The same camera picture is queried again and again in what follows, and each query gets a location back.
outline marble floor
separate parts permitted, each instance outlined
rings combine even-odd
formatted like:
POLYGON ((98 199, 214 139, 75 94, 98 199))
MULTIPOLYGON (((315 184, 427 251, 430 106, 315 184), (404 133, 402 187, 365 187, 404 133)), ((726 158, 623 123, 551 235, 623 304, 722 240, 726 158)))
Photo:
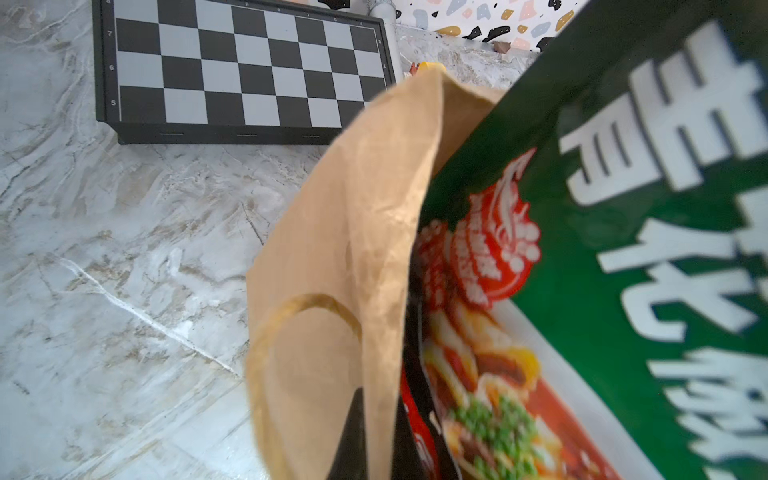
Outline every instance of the marble floor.
MULTIPOLYGON (((244 274, 325 148, 118 145, 91 2, 0 5, 0 478, 266 478, 244 274)), ((398 36, 473 84, 534 59, 398 36)))

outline white square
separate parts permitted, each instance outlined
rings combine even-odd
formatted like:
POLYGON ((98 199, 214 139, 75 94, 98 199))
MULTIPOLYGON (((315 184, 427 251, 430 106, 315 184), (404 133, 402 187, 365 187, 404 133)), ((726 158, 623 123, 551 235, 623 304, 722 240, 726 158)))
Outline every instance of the white square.
POLYGON ((160 53, 168 57, 200 58, 197 29, 161 23, 160 53))
POLYGON ((296 33, 296 19, 293 15, 277 12, 264 12, 266 36, 275 40, 299 41, 296 33))
POLYGON ((339 104, 332 98, 307 98, 313 127, 341 128, 339 104))
POLYGON ((352 32, 349 25, 336 22, 323 22, 326 29, 326 45, 336 48, 354 50, 352 44, 352 32))
POLYGON ((331 59, 328 56, 328 47, 325 45, 299 43, 299 52, 301 67, 304 70, 331 71, 331 59))
POLYGON ((206 0, 195 0, 195 5, 197 7, 197 27, 200 30, 235 32, 232 23, 232 7, 226 3, 206 2, 206 0))
POLYGON ((158 23, 157 0, 112 0, 114 17, 139 22, 158 23))
POLYGON ((206 124, 205 92, 165 89, 165 120, 169 124, 206 124))
POLYGON ((232 61, 202 60, 205 91, 240 93, 240 69, 232 61))
POLYGON ((270 42, 266 38, 235 34, 235 48, 238 63, 272 66, 270 42))
POLYGON ((243 94, 243 113, 246 125, 280 125, 274 95, 243 94))
POLYGON ((275 94, 279 97, 306 97, 304 70, 272 67, 275 94))
POLYGON ((337 100, 362 101, 362 87, 357 75, 334 73, 333 87, 336 89, 337 100))
POLYGON ((162 57, 118 50, 118 84, 125 87, 162 88, 162 57))
POLYGON ((355 60, 357 61, 357 74, 366 77, 384 78, 382 59, 378 53, 355 50, 355 60))

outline snack bag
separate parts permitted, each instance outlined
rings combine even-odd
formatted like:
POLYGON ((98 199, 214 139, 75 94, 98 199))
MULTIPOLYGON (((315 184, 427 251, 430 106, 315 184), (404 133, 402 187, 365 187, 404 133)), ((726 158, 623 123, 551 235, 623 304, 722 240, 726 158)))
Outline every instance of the snack bag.
POLYGON ((431 182, 420 359, 463 478, 768 478, 766 25, 593 0, 431 182))

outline black square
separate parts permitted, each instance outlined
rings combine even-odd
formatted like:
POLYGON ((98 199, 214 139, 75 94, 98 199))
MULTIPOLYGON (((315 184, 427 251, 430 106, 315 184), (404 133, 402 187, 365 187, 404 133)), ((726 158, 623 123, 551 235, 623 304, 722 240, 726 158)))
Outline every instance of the black square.
POLYGON ((352 31, 352 45, 354 45, 355 50, 379 52, 379 46, 376 44, 376 34, 373 33, 373 28, 350 26, 349 30, 352 31))
POLYGON ((160 54, 160 26, 156 23, 117 19, 118 50, 160 54))
POLYGON ((301 51, 294 41, 269 39, 273 67, 301 68, 301 51))
POLYGON ((235 33, 266 38, 266 22, 261 10, 232 7, 232 22, 235 33))
POLYGON ((163 86, 204 90, 202 62, 196 58, 163 57, 163 86))
POLYGON ((342 128, 347 128, 357 114, 366 107, 361 101, 337 100, 339 104, 339 118, 342 128))
POLYGON ((197 28, 197 10, 192 1, 157 0, 157 18, 166 25, 197 28))
POLYGON ((309 98, 336 98, 333 75, 327 71, 304 71, 306 96, 309 98))
POLYGON ((243 96, 218 91, 205 92, 205 108, 211 125, 245 125, 243 96))
POLYGON ((354 50, 328 47, 328 56, 331 59, 331 71, 357 75, 357 60, 355 60, 354 50))
POLYGON ((274 95, 275 81, 272 68, 262 65, 239 64, 240 90, 244 94, 274 95))
POLYGON ((296 17, 296 32, 299 34, 299 41, 302 43, 326 44, 326 29, 320 20, 296 17))
POLYGON ((281 127, 312 127, 310 104, 306 98, 278 97, 277 113, 281 127))
POLYGON ((162 88, 120 87, 121 121, 133 124, 164 124, 165 95, 162 88))
POLYGON ((363 77, 362 75, 360 75, 360 86, 362 87, 362 99, 365 101, 373 100, 380 91, 386 89, 383 78, 363 77))
POLYGON ((221 31, 199 30, 200 56, 205 60, 237 61, 235 35, 221 31))

